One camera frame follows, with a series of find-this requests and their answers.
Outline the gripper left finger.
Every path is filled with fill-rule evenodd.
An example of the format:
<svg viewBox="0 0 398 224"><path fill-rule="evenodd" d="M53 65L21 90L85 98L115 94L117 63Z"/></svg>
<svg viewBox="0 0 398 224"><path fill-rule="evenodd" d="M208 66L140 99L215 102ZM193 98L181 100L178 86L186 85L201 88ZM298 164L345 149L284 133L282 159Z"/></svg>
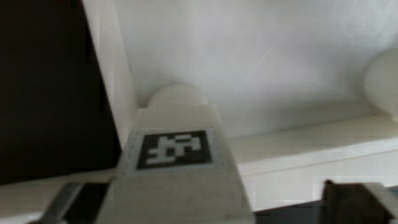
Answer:
<svg viewBox="0 0 398 224"><path fill-rule="evenodd" d="M67 183L34 224L94 224L106 190L101 182Z"/></svg>

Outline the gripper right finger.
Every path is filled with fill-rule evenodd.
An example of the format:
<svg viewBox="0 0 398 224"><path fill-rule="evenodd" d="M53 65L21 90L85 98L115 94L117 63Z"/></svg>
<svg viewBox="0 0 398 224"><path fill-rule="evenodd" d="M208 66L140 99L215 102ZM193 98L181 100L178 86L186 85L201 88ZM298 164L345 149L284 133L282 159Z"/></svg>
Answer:
<svg viewBox="0 0 398 224"><path fill-rule="evenodd" d="M398 195L380 183L323 184L320 224L398 224Z"/></svg>

